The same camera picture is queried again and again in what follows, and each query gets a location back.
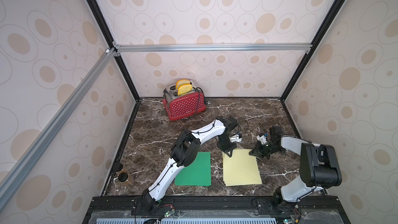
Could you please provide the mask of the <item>yellow paper sheet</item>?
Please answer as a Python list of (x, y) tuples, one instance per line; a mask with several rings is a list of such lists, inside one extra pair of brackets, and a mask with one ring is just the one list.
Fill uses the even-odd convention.
[(226, 186), (262, 184), (257, 158), (249, 152), (250, 149), (234, 149), (232, 157), (222, 154), (223, 181)]

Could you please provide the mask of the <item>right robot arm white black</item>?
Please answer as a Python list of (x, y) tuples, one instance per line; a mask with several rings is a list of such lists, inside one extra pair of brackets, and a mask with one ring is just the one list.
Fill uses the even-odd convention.
[(333, 146), (284, 135), (280, 126), (271, 127), (269, 135), (257, 136), (255, 148), (249, 154), (270, 159), (271, 154), (287, 150), (300, 156), (299, 175), (274, 192), (271, 207), (278, 214), (313, 192), (339, 186), (343, 180)]

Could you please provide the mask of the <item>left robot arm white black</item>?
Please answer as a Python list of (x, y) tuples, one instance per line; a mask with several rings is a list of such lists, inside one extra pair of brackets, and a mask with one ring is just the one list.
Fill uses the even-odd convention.
[(170, 158), (157, 180), (142, 193), (142, 203), (147, 211), (159, 207), (159, 201), (178, 173), (188, 167), (196, 159), (198, 152), (205, 142), (217, 138), (217, 147), (228, 157), (231, 157), (237, 145), (231, 141), (230, 132), (238, 126), (234, 117), (218, 116), (210, 124), (196, 129), (184, 130), (180, 133), (172, 146)]

